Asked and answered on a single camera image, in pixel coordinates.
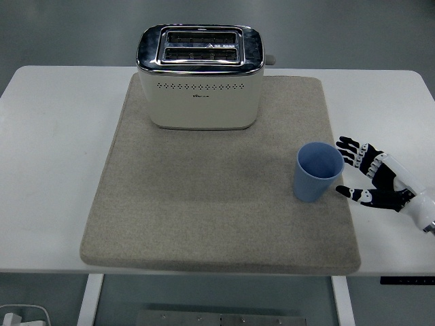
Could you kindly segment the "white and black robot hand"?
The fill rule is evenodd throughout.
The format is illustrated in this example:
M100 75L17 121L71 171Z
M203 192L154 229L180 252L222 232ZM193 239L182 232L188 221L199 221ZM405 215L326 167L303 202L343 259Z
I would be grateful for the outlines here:
M336 191L354 202L376 209L408 215L425 233L434 233L434 189L425 187L393 156L370 143L341 136L336 142L345 163L368 177L372 189L336 186Z

